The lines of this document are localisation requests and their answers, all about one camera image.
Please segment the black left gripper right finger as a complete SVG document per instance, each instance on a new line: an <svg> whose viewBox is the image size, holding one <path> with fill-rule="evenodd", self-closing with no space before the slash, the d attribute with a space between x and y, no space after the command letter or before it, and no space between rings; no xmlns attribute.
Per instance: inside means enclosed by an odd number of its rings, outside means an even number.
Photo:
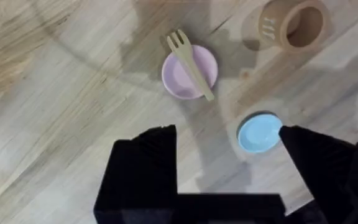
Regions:
<svg viewBox="0 0 358 224"><path fill-rule="evenodd" d="M358 142L300 126L279 136L328 223L358 223Z"/></svg>

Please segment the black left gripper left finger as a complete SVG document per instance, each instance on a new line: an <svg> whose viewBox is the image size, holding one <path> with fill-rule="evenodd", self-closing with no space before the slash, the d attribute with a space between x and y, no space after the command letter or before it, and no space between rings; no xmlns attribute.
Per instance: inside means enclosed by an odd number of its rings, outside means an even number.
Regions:
<svg viewBox="0 0 358 224"><path fill-rule="evenodd" d="M150 128L111 150L93 208L97 223L171 223L177 196L177 129Z"/></svg>

